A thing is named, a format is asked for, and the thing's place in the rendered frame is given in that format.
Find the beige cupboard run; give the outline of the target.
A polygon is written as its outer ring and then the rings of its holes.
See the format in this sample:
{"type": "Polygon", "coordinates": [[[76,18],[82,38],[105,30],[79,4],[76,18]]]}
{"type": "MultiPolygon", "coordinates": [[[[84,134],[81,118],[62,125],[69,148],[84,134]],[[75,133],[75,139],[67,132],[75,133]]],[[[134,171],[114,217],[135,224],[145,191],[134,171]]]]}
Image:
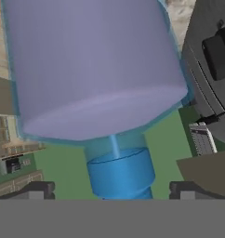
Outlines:
{"type": "Polygon", "coordinates": [[[44,180],[43,172],[36,168],[34,154],[45,147],[42,142],[21,139],[15,117],[0,115],[0,196],[44,180]]]}

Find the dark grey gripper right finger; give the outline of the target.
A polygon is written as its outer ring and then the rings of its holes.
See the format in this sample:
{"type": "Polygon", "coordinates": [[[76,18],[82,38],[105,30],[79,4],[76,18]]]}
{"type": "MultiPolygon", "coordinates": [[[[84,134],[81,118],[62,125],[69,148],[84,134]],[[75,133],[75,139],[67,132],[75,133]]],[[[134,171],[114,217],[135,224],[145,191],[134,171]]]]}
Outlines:
{"type": "Polygon", "coordinates": [[[191,181],[171,181],[169,198],[177,200],[223,199],[222,195],[206,191],[191,181]]]}

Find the olive brown panel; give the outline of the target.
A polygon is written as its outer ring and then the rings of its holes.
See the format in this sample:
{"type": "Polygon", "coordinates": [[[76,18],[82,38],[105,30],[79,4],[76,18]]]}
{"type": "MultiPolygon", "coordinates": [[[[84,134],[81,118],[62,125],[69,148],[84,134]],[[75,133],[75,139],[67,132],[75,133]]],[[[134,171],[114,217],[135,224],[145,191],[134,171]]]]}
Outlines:
{"type": "Polygon", "coordinates": [[[225,196],[225,151],[177,160],[185,181],[225,196]]]}
{"type": "Polygon", "coordinates": [[[11,82],[0,77],[0,114],[14,115],[11,82]]]}

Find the white ribbed object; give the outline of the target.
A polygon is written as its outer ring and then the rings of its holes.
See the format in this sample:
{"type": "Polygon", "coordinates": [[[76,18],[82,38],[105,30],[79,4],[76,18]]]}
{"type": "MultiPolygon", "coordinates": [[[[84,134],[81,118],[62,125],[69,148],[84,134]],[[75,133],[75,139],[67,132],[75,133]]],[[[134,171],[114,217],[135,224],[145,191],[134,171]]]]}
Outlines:
{"type": "Polygon", "coordinates": [[[189,124],[192,140],[199,156],[216,153],[217,147],[214,138],[208,129],[206,123],[189,124]]]}

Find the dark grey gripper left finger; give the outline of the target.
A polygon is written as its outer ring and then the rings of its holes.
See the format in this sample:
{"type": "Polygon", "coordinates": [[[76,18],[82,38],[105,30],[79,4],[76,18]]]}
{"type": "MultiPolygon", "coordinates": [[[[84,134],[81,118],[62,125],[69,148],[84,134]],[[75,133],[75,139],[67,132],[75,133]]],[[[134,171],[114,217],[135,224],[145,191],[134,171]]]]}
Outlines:
{"type": "Polygon", "coordinates": [[[55,183],[53,181],[33,181],[16,192],[5,194],[3,199],[17,200],[54,200],[55,183]]]}

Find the grey appliance with black block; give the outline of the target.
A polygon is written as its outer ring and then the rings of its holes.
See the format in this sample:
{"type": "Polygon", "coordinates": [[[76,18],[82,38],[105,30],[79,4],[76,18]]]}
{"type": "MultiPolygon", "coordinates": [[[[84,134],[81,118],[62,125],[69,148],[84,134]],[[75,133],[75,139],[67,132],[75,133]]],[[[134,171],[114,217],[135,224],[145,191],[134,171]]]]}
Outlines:
{"type": "Polygon", "coordinates": [[[196,0],[181,56],[200,120],[225,143],[225,0],[196,0]]]}

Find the lilac soap dispenser blue cap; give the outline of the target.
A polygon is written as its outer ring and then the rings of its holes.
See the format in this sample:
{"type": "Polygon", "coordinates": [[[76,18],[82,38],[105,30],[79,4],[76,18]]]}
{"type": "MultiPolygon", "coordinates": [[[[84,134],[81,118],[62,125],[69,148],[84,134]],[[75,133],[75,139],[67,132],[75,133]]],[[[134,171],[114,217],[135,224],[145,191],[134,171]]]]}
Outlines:
{"type": "Polygon", "coordinates": [[[18,130],[85,150],[92,192],[148,199],[145,132],[187,95],[161,0],[1,0],[18,130]]]}

